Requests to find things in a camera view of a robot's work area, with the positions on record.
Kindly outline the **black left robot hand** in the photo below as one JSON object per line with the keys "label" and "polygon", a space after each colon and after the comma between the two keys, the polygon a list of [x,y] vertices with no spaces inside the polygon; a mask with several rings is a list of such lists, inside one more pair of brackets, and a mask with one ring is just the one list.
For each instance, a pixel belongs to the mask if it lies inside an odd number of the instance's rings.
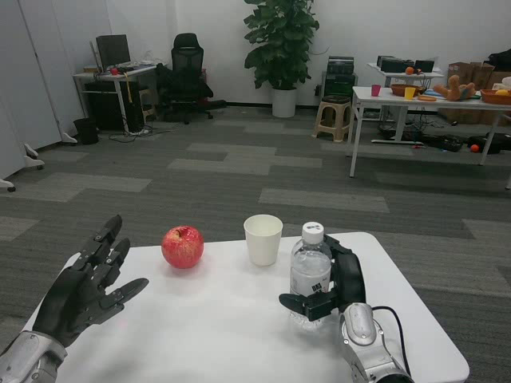
{"label": "black left robot hand", "polygon": [[122,218],[115,215],[85,242],[75,262],[58,275],[42,300],[33,331],[67,348],[90,326],[119,314],[149,284],[148,279],[138,278],[106,291],[120,276],[130,249],[127,238],[115,242],[121,227]]}

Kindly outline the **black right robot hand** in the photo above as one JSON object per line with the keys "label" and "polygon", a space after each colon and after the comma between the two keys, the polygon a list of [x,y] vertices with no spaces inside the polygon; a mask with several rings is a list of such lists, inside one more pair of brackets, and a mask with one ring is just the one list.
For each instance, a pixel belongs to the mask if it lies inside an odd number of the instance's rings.
{"label": "black right robot hand", "polygon": [[358,256],[329,235],[323,236],[332,254],[331,274],[328,282],[333,287],[328,292],[318,290],[304,294],[281,294],[279,302],[290,311],[314,322],[338,309],[343,312],[352,303],[366,303],[366,288]]}

